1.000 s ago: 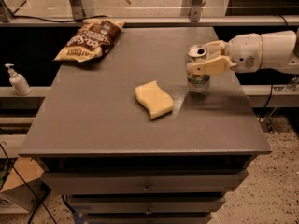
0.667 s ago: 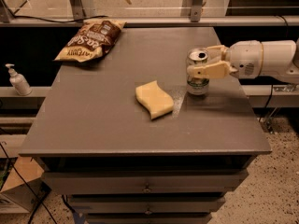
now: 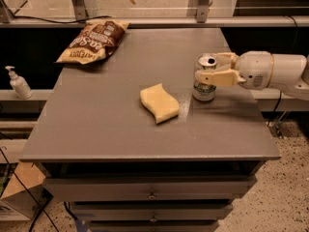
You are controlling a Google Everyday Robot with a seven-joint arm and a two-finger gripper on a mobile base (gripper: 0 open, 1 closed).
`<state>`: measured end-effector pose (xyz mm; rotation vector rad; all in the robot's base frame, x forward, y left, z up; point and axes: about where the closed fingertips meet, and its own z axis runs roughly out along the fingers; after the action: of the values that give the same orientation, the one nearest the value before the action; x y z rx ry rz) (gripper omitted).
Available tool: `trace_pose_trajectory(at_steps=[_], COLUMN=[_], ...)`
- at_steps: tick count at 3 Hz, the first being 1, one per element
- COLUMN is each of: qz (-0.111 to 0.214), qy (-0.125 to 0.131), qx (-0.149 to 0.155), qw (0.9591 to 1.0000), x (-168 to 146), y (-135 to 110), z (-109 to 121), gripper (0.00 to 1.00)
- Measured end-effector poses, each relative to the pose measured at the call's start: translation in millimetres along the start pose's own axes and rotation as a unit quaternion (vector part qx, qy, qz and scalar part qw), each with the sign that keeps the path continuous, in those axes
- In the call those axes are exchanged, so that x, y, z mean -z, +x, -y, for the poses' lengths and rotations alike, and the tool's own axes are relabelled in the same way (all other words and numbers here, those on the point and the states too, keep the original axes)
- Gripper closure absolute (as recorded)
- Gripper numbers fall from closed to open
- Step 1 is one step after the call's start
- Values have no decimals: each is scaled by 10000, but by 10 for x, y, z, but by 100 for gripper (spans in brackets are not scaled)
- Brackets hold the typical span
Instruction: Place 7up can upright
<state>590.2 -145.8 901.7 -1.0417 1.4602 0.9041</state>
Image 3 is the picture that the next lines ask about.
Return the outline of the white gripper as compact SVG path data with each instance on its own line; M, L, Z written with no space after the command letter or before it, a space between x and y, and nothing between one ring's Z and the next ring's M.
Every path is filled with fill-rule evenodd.
M234 52L219 52L216 58L217 68L225 71L197 71L195 78L200 83L221 87L238 84L248 90L263 90L270 82L273 56L266 51L248 51L240 57Z

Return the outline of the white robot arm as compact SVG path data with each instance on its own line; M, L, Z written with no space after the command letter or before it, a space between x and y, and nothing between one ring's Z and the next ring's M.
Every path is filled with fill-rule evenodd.
M303 55L248 51L206 54L205 69L195 72L195 79L206 85L247 90L276 89L283 94L307 101L309 99L308 58Z

